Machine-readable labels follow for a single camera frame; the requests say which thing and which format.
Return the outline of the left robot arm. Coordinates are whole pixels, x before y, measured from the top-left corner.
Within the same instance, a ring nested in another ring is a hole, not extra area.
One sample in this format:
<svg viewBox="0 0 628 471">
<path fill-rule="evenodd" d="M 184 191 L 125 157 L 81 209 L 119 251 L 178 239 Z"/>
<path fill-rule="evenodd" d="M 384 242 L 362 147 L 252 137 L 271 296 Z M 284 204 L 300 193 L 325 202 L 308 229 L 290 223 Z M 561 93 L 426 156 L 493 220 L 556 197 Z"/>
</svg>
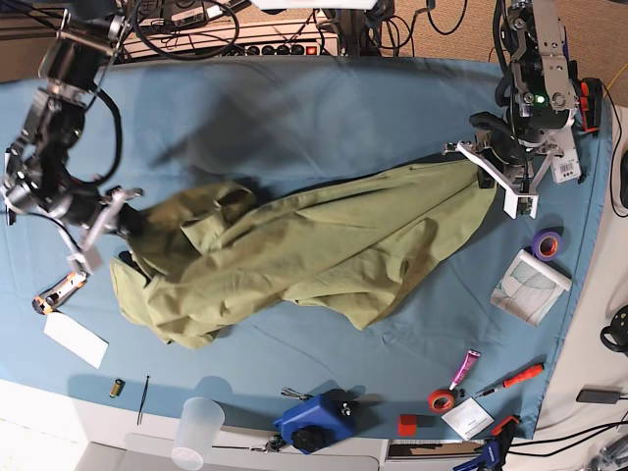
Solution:
<svg viewBox="0 0 628 471">
<path fill-rule="evenodd" d="M 501 186 L 515 214 L 530 214 L 547 172 L 556 183 L 580 175 L 572 132 L 578 97 L 556 2 L 498 1 L 493 40 L 502 71 L 495 102 L 503 114 L 472 115 L 475 139 L 444 151 L 475 163 L 480 186 Z"/>
</svg>

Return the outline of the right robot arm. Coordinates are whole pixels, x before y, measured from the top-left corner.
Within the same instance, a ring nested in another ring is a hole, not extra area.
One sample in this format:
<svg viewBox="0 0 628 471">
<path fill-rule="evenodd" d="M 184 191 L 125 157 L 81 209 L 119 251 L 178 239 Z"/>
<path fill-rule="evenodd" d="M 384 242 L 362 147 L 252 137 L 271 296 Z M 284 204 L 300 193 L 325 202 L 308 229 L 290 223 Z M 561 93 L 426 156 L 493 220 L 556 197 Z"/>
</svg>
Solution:
<svg viewBox="0 0 628 471">
<path fill-rule="evenodd" d="M 127 30 L 122 13 L 93 20 L 64 15 L 40 67 L 46 84 L 37 89 L 20 133 L 5 150 L 1 196 L 7 224 L 21 216 L 47 220 L 75 252 L 87 251 L 101 235 L 141 234 L 142 216 L 129 202 L 141 196 L 142 189 L 99 190 L 122 163 L 122 117 L 102 81 Z M 112 115 L 114 158 L 104 174 L 82 180 L 67 168 L 69 152 L 81 138 L 87 111 L 96 101 Z"/>
</svg>

